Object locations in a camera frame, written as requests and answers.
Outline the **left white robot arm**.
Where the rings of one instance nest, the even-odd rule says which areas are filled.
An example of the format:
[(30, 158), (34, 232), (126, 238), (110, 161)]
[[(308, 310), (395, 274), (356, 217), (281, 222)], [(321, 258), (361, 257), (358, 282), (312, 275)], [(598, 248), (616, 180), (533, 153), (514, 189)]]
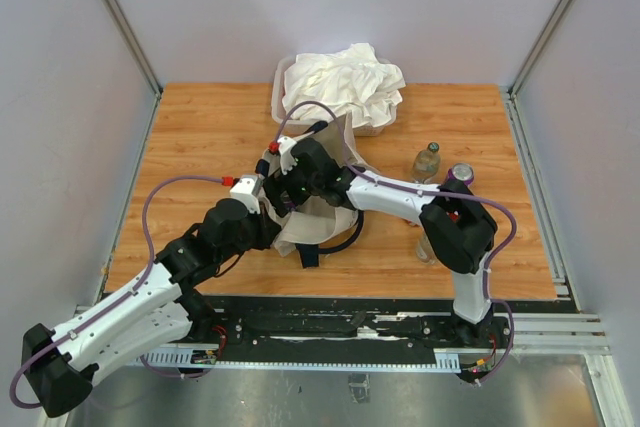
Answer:
[(27, 380), (37, 407), (56, 418), (155, 347), (185, 337), (207, 340), (214, 318), (197, 286), (225, 274), (225, 262), (270, 248), (280, 231), (264, 206), (252, 212), (236, 199), (217, 202), (124, 287), (52, 329), (38, 323), (27, 330), (16, 376)]

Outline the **clear glass bottle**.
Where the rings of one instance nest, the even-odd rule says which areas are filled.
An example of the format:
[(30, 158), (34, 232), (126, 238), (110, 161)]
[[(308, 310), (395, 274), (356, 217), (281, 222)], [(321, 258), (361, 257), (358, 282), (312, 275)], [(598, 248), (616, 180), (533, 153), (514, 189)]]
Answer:
[(416, 244), (415, 252), (416, 252), (417, 258), (421, 262), (427, 265), (433, 265), (436, 263), (435, 253), (425, 233), (422, 233), (420, 235), (419, 240)]
[(440, 170), (440, 164), (440, 146), (437, 142), (430, 142), (414, 159), (411, 170), (412, 181), (419, 184), (432, 183)]

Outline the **beige canvas tote bag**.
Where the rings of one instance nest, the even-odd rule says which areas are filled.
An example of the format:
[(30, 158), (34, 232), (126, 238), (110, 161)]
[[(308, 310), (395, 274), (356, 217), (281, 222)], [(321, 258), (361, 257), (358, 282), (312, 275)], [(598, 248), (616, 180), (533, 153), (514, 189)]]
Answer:
[[(340, 116), (336, 121), (318, 121), (305, 133), (288, 137), (297, 142), (305, 138), (315, 139), (340, 167), (343, 167), (347, 162), (355, 166), (367, 165), (357, 152), (349, 114)], [(264, 179), (265, 181), (280, 169), (278, 163), (271, 158), (267, 150), (264, 152), (262, 160), (268, 165), (268, 176)], [(348, 243), (355, 241), (357, 235), (352, 234), (347, 240), (335, 247), (322, 248), (322, 244), (332, 241), (351, 229), (359, 230), (363, 226), (362, 215), (358, 212), (346, 207), (330, 206), (326, 201), (316, 196), (310, 197), (302, 206), (297, 206), (295, 211), (289, 212), (287, 215), (275, 213), (264, 194), (263, 185), (259, 201), (263, 210), (282, 228), (271, 248), (282, 257), (297, 253), (304, 268), (317, 267), (322, 255), (345, 249)]]

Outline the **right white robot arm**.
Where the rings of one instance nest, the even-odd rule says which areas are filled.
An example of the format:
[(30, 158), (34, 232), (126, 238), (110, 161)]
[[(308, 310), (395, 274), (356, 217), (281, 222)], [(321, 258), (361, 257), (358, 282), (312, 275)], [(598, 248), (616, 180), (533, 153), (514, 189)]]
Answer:
[(267, 152), (275, 171), (263, 187), (279, 216), (317, 197), (331, 207), (381, 212), (420, 225), (437, 260), (452, 272), (455, 339), (474, 347), (489, 336), (493, 308), (484, 270), (497, 224), (463, 182), (420, 187), (341, 166), (310, 137), (281, 137)]

